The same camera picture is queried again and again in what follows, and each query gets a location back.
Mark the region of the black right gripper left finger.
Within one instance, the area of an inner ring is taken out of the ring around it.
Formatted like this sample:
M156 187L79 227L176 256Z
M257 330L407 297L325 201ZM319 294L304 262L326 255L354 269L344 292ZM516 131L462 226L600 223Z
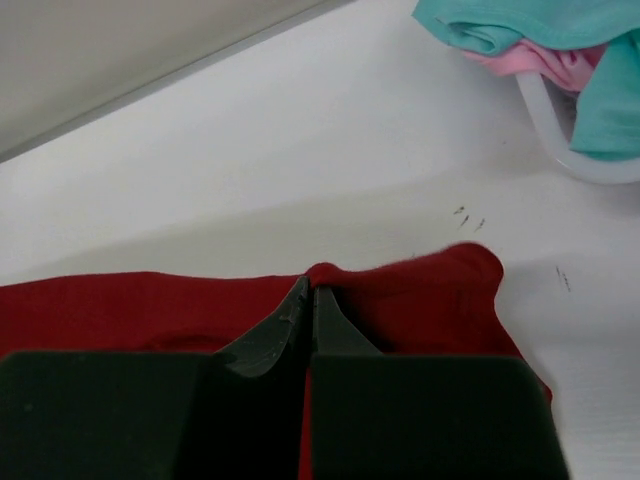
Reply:
M212 354L23 351L1 363L5 479L294 479L307 278Z

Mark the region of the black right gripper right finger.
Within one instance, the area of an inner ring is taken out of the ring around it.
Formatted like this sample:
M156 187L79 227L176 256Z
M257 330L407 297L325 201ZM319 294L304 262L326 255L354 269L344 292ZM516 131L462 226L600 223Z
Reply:
M316 479L566 479L550 406L522 360L379 351L314 293Z

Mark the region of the red t shirt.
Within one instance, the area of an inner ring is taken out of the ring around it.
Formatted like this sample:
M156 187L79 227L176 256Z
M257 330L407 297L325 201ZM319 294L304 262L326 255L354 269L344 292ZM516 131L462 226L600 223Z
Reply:
M310 441L316 289L331 289L343 314L385 354L524 361L495 312L502 265L484 247L466 243L359 272L322 263L299 276L207 279L142 272L5 286L1 363L23 351L212 354L266 318L301 277L311 289L311 338L294 479L316 479Z

